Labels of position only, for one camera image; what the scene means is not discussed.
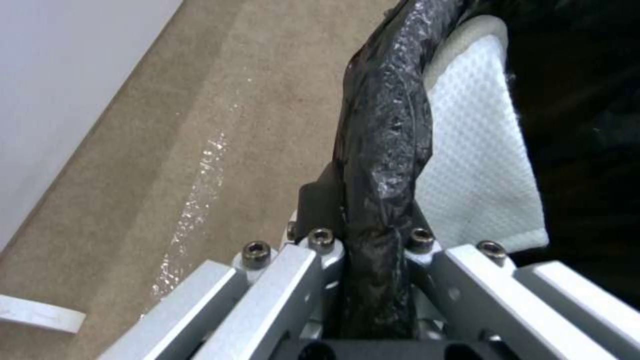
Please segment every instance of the gray metal bar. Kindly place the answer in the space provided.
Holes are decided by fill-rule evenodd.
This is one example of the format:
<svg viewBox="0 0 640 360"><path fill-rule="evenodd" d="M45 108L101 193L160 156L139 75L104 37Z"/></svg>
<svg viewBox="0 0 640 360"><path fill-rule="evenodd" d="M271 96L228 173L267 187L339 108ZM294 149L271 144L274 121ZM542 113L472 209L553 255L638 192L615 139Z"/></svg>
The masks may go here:
<svg viewBox="0 0 640 360"><path fill-rule="evenodd" d="M316 252L286 245L194 359L268 359L282 338L300 335L323 279Z"/></svg>
<svg viewBox="0 0 640 360"><path fill-rule="evenodd" d="M620 359L640 359L640 314L564 264L531 265L514 277Z"/></svg>
<svg viewBox="0 0 640 360"><path fill-rule="evenodd" d="M245 274L205 261L100 359L185 359L247 287Z"/></svg>
<svg viewBox="0 0 640 360"><path fill-rule="evenodd" d="M522 359L613 359L471 245L435 254L429 272L431 300L465 340L490 331Z"/></svg>

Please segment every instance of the white cloth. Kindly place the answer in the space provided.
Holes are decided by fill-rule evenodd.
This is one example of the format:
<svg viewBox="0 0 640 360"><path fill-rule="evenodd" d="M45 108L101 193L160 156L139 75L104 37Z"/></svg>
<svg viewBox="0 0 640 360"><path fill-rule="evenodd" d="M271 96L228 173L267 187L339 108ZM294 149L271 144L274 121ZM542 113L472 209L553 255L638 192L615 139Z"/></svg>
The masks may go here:
<svg viewBox="0 0 640 360"><path fill-rule="evenodd" d="M548 236L504 75L506 29L487 18L456 30L434 58L443 72L425 76L433 156L415 198L444 247L493 240L514 252Z"/></svg>

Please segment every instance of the beige carpet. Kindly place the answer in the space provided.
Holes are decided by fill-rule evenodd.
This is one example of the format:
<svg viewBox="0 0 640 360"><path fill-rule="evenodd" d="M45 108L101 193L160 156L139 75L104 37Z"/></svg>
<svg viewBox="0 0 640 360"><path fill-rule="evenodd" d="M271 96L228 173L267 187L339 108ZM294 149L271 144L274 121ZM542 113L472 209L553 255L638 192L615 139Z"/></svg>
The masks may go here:
<svg viewBox="0 0 640 360"><path fill-rule="evenodd" d="M0 358L93 358L157 301L165 255L188 273L276 245L330 160L344 67L393 4L185 0L0 259L0 293L84 311L82 329L0 323ZM206 211L182 228L190 193Z"/></svg>

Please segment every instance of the white strip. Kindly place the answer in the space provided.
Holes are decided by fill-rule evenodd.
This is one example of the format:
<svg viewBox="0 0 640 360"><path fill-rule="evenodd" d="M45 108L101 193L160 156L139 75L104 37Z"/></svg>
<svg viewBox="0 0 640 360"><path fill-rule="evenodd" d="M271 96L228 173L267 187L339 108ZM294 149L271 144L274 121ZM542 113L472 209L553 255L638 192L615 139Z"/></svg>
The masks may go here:
<svg viewBox="0 0 640 360"><path fill-rule="evenodd" d="M85 317L64 307L0 295L0 320L75 334Z"/></svg>

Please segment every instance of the black plastic bag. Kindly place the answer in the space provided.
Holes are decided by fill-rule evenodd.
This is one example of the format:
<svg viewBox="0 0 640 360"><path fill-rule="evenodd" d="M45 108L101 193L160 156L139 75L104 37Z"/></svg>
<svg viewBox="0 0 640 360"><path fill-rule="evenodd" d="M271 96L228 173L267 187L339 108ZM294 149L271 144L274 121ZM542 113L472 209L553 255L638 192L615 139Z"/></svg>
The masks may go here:
<svg viewBox="0 0 640 360"><path fill-rule="evenodd" d="M415 180L431 156L422 75L462 8L462 0L401 1L347 66L333 153L347 227L343 338L414 336L403 250Z"/></svg>

